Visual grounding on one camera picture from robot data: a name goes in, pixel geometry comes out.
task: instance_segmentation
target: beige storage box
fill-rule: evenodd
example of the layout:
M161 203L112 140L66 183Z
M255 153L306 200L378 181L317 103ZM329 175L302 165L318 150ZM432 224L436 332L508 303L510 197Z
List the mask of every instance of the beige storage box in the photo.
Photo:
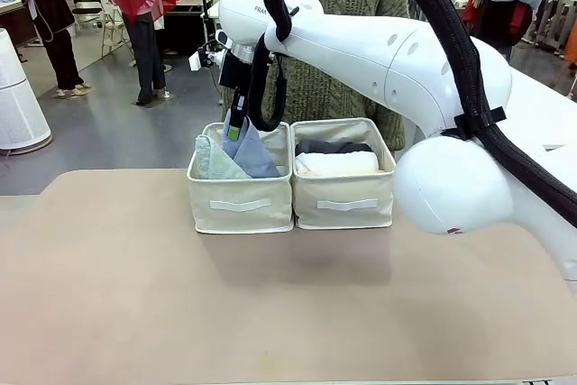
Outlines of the beige storage box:
M223 142L224 124L210 124L203 131ZM188 166L190 204L197 231L202 234L266 234L293 229L292 154L288 124L272 133L261 133L281 178L206 180L198 178L196 153Z
M294 174L293 208L297 226L308 230L388 227L392 224L395 161L369 119L299 122L290 127ZM356 142L371 146L379 173L332 178L299 174L295 146L303 139Z

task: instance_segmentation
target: white air purifier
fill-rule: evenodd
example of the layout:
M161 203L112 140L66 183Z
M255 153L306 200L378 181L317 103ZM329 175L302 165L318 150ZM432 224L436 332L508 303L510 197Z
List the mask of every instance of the white air purifier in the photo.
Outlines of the white air purifier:
M36 151L52 140L6 29L0 29L0 153Z

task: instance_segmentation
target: green knit sweater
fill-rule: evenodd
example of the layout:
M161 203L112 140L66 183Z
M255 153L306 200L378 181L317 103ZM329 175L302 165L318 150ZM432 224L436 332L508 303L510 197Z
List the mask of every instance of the green knit sweater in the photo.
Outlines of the green knit sweater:
M407 0L319 0L326 14L392 15L406 17ZM317 119L367 117L379 127L392 151L405 147L405 134L400 115L377 105L370 99L327 76L320 70L294 59L284 62L287 76L287 105L283 121L289 124ZM278 75L276 64L270 68L262 112L270 116L274 81ZM233 101L234 92L224 90L224 113Z

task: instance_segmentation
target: table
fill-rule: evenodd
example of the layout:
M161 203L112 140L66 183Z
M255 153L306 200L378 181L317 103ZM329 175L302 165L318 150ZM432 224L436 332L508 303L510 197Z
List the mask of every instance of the table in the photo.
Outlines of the table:
M210 8L208 8L208 18L210 18L211 20L217 20L219 19L219 12L218 12L218 7L220 6L220 2L216 2L214 5L212 5Z
M23 8L22 0L14 0L13 2L0 3L0 15L8 14L20 8Z
M451 2L453 3L455 9L462 10L465 9L467 4L469 3L469 0L451 0Z
M197 234L184 170L76 171L0 238L2 381L504 380L577 372L577 303L501 226Z
M198 16L202 20L204 42L208 41L208 29L204 21L204 8L202 0L179 0L177 7L167 13L167 15L176 16Z

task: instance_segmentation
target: black pants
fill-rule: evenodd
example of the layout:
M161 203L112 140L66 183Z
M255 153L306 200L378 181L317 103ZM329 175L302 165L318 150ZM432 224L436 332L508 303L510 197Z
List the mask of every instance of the black pants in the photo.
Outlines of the black pants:
M166 35L164 29L154 31L156 33L156 46L159 49L160 63L164 64L164 51L166 50Z
M138 79L141 85L138 101L146 104L154 98L153 88L163 89L166 86L164 68L156 45L152 14L138 15L133 22L123 14L123 19L133 44Z
M56 32L52 41L42 43L56 72L58 89L71 90L75 85L84 83L78 75L74 51L72 51L72 39L68 30Z

